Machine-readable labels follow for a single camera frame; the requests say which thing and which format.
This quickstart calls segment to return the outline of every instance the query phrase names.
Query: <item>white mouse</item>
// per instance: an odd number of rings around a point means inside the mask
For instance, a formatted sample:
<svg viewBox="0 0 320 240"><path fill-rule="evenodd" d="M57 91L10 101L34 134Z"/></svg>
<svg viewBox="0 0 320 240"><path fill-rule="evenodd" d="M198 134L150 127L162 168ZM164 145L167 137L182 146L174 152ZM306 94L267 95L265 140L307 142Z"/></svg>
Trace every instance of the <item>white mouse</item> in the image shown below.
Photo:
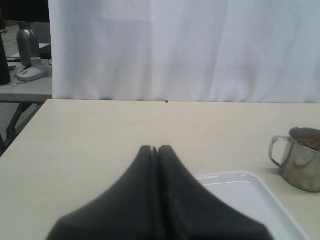
<svg viewBox="0 0 320 240"><path fill-rule="evenodd" d="M23 82L30 82L47 75L49 68L45 65L33 65L19 73L16 74L16 77Z"/></svg>

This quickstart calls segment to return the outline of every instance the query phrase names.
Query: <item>white tray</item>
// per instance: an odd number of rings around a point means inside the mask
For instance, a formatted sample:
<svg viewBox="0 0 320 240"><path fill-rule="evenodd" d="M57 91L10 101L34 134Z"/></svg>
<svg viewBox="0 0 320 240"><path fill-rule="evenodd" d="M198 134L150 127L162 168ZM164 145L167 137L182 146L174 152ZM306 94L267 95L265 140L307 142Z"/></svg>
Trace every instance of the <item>white tray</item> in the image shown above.
<svg viewBox="0 0 320 240"><path fill-rule="evenodd" d="M309 240L310 238L255 174L231 171L198 174L195 178L229 206L263 223L275 240Z"/></svg>

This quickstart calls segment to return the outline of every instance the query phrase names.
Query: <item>white backdrop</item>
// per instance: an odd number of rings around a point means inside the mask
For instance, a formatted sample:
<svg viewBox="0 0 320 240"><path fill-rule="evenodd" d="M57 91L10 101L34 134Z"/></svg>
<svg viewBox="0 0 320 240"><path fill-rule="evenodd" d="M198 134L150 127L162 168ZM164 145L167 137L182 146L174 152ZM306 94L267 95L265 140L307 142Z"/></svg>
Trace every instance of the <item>white backdrop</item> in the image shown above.
<svg viewBox="0 0 320 240"><path fill-rule="evenodd" d="M53 97L320 102L319 0L49 0Z"/></svg>

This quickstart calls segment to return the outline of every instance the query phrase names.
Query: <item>table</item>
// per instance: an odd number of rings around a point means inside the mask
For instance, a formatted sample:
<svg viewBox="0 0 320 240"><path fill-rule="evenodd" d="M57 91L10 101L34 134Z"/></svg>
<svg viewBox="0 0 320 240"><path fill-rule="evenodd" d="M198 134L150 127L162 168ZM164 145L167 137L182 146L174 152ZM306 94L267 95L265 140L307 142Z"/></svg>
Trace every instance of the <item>table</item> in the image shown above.
<svg viewBox="0 0 320 240"><path fill-rule="evenodd" d="M141 145L166 144L192 174L257 174L320 239L320 194L289 185L268 159L271 137L293 126L320 128L320 104L47 100L0 158L1 238L45 239L60 216L113 184Z"/></svg>
<svg viewBox="0 0 320 240"><path fill-rule="evenodd" d="M10 65L16 65L16 69L21 68L20 62L9 62ZM23 83L19 81L14 73L10 71L11 83L0 85L0 103L19 103L12 119L6 129L6 140L3 141L0 136L0 155L16 138L19 132L25 127L28 121L37 112L39 107L47 100L52 99L52 71L49 71L48 77L42 77L34 81ZM19 126L16 124L21 114L27 110L32 104L37 104L38 107L33 111L25 121Z"/></svg>

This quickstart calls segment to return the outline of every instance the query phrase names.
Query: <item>stainless steel cup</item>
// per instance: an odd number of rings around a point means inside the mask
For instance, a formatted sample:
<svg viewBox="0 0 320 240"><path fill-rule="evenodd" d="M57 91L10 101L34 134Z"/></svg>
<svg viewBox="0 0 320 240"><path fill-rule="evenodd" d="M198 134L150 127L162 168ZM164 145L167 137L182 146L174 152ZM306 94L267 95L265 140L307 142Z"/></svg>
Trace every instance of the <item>stainless steel cup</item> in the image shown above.
<svg viewBox="0 0 320 240"><path fill-rule="evenodd" d="M320 152L301 145L298 139L320 140L320 130L293 127L289 136L274 136L269 145L269 158L280 168L281 176L288 183L302 190L320 192ZM272 158L277 141L287 141L281 163Z"/></svg>

